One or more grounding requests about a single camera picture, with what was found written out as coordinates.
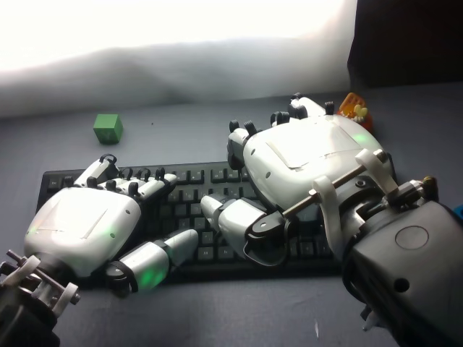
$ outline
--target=tabletop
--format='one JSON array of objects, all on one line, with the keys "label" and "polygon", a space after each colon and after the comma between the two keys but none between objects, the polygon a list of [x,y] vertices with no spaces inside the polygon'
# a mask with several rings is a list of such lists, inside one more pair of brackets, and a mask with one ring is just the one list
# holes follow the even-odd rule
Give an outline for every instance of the tabletop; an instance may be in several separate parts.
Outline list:
[{"label": "tabletop", "polygon": [[[337,106],[347,93],[310,97]],[[366,90],[375,136],[394,159],[398,180],[436,176],[442,203],[463,203],[463,84]],[[103,153],[121,166],[226,160],[228,123],[270,126],[288,98],[156,106],[118,113],[118,145],[100,145],[96,112],[0,121],[0,259],[22,253],[44,171],[86,168]],[[364,333],[362,305],[339,277],[222,280],[160,285],[125,300],[82,291],[55,328],[62,346],[396,346],[382,329]],[[318,337],[315,333],[318,325]]]}]

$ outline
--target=green block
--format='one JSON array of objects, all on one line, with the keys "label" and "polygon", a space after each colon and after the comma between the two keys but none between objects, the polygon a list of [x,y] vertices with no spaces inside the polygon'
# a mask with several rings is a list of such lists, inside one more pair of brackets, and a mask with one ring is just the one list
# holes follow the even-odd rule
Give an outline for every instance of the green block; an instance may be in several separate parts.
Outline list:
[{"label": "green block", "polygon": [[104,145],[119,143],[123,129],[119,114],[99,114],[93,125],[98,141]]}]

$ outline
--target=white fabric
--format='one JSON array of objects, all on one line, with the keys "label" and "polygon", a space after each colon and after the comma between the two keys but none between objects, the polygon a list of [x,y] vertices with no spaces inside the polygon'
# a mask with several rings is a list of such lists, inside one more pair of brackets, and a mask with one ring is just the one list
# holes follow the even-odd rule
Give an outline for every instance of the white fabric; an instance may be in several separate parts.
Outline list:
[{"label": "white fabric", "polygon": [[349,87],[357,0],[0,4],[0,116]]}]

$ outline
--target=computer keyboard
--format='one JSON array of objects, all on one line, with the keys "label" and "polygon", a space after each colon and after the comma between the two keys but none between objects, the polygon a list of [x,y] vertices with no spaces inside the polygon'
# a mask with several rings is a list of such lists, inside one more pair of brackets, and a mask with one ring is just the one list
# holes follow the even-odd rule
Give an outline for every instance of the computer keyboard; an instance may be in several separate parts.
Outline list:
[{"label": "computer keyboard", "polygon": [[[239,258],[225,239],[208,225],[200,200],[219,193],[230,198],[257,200],[246,169],[231,170],[227,162],[132,167],[134,172],[149,168],[152,173],[164,167],[178,177],[175,189],[162,201],[144,206],[142,232],[136,242],[159,239],[172,231],[193,228],[199,234],[199,246],[193,257],[169,280],[213,280],[219,278],[281,277],[337,273],[334,260],[319,220],[301,223],[299,235],[290,241],[289,261],[283,267],[266,269]],[[48,171],[43,174],[37,210],[63,187],[66,176],[76,179],[83,170]]]}]

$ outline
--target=robotic hand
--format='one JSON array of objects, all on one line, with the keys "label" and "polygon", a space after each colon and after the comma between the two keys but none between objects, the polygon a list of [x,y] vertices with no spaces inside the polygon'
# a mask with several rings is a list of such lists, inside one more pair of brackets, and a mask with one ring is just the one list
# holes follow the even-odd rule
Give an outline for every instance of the robotic hand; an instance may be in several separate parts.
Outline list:
[{"label": "robotic hand", "polygon": [[434,178],[398,186],[374,137],[333,112],[294,95],[271,129],[230,122],[229,164],[246,167],[263,204],[212,194],[205,217],[266,267],[285,263],[301,224],[321,222],[346,289],[366,304],[365,331],[385,327],[403,347],[463,346],[462,220],[438,203]]},{"label": "robotic hand", "polygon": [[37,212],[25,237],[25,255],[61,281],[106,272],[119,295],[147,291],[160,283],[172,265],[181,265],[197,248],[197,232],[186,230],[168,239],[149,241],[116,259],[141,229],[145,208],[175,186],[175,175],[148,169],[134,176],[120,171],[113,155],[103,155]]}]

